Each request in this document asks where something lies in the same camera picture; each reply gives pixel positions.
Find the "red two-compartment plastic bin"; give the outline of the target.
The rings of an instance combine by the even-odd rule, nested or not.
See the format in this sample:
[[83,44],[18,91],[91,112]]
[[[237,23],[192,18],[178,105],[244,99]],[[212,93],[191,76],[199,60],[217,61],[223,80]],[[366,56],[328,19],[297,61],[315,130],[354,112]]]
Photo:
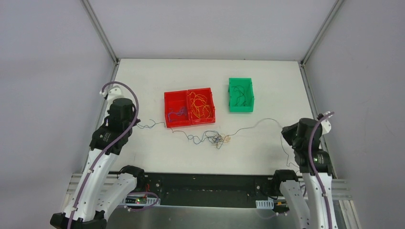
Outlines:
[[168,128],[215,123],[211,88],[165,92],[164,113]]

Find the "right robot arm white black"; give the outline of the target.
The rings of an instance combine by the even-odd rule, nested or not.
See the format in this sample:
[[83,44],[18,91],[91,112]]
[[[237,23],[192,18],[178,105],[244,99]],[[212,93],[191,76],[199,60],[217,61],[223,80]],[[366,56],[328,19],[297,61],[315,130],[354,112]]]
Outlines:
[[292,170],[277,170],[271,189],[284,197],[298,229],[338,228],[332,203],[331,159],[320,147],[320,138],[331,130],[329,118],[333,114],[320,114],[316,119],[301,118],[281,131],[294,151],[306,193],[301,192],[298,176]]

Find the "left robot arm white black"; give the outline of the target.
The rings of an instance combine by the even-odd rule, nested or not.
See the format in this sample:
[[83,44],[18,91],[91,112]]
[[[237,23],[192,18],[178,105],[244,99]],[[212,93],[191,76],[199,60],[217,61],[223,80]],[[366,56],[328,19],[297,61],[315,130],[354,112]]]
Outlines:
[[114,99],[103,124],[94,131],[90,143],[89,161],[72,199],[63,212],[54,213],[50,224],[57,229],[104,229],[107,221],[130,193],[145,189],[145,171],[124,166],[113,186],[102,193],[110,169],[132,135],[138,119],[137,99]]

